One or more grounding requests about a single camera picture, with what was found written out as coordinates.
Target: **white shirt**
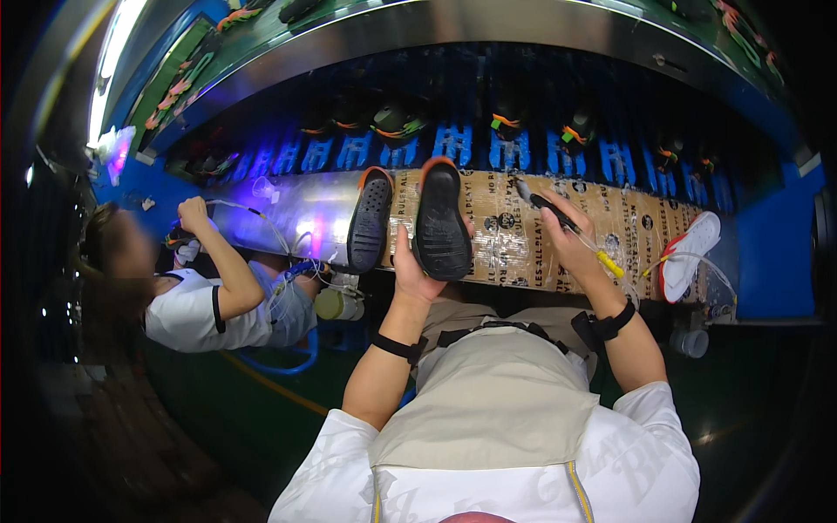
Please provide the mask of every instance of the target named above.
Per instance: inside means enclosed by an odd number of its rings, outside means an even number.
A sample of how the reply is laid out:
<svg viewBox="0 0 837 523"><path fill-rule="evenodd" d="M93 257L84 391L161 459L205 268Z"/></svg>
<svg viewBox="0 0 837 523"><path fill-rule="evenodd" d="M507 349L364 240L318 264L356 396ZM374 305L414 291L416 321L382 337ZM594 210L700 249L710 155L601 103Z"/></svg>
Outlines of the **white shirt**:
<svg viewBox="0 0 837 523"><path fill-rule="evenodd" d="M367 447L377 430L331 410L269 523L367 523L372 473ZM700 472L668 383L596 407L576 459L597 523L691 521ZM516 523L583 521L564 465L495 470L379 468L383 521L423 523L470 511Z"/></svg>
<svg viewBox="0 0 837 523"><path fill-rule="evenodd" d="M265 303L232 320L221 321L221 279L206 279L194 269L165 273L180 281L146 310L146 336L180 352L207 352L263 346L270 338Z"/></svg>

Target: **woman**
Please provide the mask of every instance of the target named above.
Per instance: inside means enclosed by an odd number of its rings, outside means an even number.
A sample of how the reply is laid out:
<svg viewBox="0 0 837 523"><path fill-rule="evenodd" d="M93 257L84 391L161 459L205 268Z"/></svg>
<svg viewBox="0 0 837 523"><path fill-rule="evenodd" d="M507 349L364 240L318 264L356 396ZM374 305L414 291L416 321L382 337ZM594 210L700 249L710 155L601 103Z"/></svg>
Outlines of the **woman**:
<svg viewBox="0 0 837 523"><path fill-rule="evenodd" d="M79 246L86 342L112 345L142 328L152 340L181 352L283 347L316 325L317 279L297 278L275 300L280 307L267 310L266 298L287 269L286 259L257 253L245 262L213 226L201 197L181 203L177 215L220 278L206 279L193 269L155 274L157 245L131 213L113 202L100 205Z"/></svg>
<svg viewBox="0 0 837 523"><path fill-rule="evenodd" d="M595 238L590 218L545 196ZM444 282L422 272L401 226L393 302L270 523L691 521L700 472L660 349L593 252L552 212L541 219L561 266L610 318L604 349L625 392L613 409L577 364L576 310L503 321L441 300ZM418 393L398 409L416 361Z"/></svg>

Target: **person's right hand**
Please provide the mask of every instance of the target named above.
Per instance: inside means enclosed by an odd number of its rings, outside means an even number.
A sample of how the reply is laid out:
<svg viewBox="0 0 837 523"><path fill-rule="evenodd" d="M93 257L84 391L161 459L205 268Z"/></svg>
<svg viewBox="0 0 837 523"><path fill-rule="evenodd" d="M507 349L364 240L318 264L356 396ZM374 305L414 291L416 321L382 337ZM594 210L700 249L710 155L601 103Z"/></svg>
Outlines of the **person's right hand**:
<svg viewBox="0 0 837 523"><path fill-rule="evenodd" d="M548 189L543 192L543 197L554 203L555 207L573 220L588 238L594 242L596 241L596 228L593 225L593 220L584 211L577 208L565 197L559 196ZM596 254L588 249L575 233L564 229L552 211L541 208L541 218L550 238L552 238L552 246L558 255L558 263L575 279L582 280L590 275L598 275L603 271Z"/></svg>
<svg viewBox="0 0 837 523"><path fill-rule="evenodd" d="M203 198L196 196L177 206L177 217L180 218L180 227L187 233L197 234L203 225L209 223L207 215L207 203Z"/></svg>

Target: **shoe sole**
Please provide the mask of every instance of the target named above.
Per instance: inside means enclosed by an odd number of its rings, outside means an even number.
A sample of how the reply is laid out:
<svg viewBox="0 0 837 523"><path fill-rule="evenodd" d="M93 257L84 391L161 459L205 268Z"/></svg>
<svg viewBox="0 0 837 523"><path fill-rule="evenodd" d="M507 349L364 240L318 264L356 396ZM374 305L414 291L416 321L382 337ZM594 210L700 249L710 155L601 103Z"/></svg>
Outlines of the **shoe sole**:
<svg viewBox="0 0 837 523"><path fill-rule="evenodd" d="M460 213L460 172L442 156L424 163L413 255L433 279L457 281L470 271L472 248Z"/></svg>
<svg viewBox="0 0 837 523"><path fill-rule="evenodd" d="M375 268L387 244L393 179L381 167L369 167L357 183L361 196L349 225L349 272L363 274Z"/></svg>

